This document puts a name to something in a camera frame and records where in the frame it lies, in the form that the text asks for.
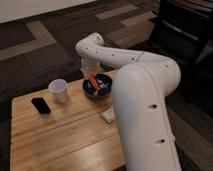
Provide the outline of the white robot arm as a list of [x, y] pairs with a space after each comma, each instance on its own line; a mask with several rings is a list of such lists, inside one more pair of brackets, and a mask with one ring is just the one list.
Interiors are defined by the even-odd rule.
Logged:
[[86, 68], [100, 62], [117, 70], [112, 103], [127, 171], [182, 171], [165, 104], [180, 83], [178, 64], [147, 51], [106, 47], [98, 33], [75, 49]]

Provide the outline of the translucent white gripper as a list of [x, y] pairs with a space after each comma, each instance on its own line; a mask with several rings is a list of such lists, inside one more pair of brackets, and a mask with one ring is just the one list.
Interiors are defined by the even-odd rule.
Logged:
[[88, 58], [81, 59], [81, 72], [85, 78], [88, 78], [91, 74], [96, 75], [100, 70], [100, 65], [97, 61]]

